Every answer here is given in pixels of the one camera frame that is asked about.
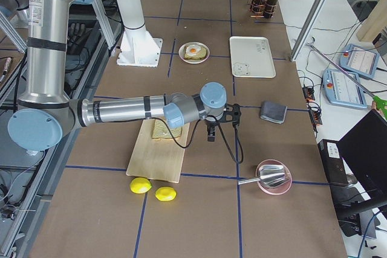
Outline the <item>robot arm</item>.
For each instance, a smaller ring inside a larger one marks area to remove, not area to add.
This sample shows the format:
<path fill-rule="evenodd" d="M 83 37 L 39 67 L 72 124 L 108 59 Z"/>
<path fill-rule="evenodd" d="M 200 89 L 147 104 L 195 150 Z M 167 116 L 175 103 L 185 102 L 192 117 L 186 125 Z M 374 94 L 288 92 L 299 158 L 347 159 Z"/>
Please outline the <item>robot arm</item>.
<path fill-rule="evenodd" d="M 239 125 L 237 104 L 227 102 L 223 85 L 205 84 L 198 94 L 122 98 L 110 102 L 70 99 L 64 91 L 70 5 L 75 0 L 29 0 L 26 89 L 10 117 L 10 138 L 26 150 L 43 151 L 71 131 L 94 123 L 162 120 L 168 129 L 207 123 L 208 140 L 222 123 Z"/>

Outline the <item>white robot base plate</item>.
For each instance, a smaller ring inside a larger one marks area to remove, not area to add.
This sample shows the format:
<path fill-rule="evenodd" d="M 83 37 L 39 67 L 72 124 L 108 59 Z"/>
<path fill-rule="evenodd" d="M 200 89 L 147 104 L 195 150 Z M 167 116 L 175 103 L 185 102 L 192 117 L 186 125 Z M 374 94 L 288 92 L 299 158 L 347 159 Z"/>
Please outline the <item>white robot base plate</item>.
<path fill-rule="evenodd" d="M 158 66 L 163 40 L 153 38 L 147 30 L 125 29 L 117 64 L 120 66 Z"/>

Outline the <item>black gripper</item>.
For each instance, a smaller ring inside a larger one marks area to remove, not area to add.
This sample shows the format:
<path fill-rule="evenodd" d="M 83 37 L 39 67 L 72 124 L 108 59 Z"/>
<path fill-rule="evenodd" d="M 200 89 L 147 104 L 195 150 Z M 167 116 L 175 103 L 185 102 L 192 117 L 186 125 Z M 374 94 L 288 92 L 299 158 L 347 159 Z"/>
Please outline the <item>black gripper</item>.
<path fill-rule="evenodd" d="M 215 142 L 216 126 L 221 123 L 231 123 L 233 126 L 239 126 L 241 118 L 241 107 L 239 104 L 226 104 L 223 114 L 220 117 L 206 117 L 207 124 L 207 140 Z"/>

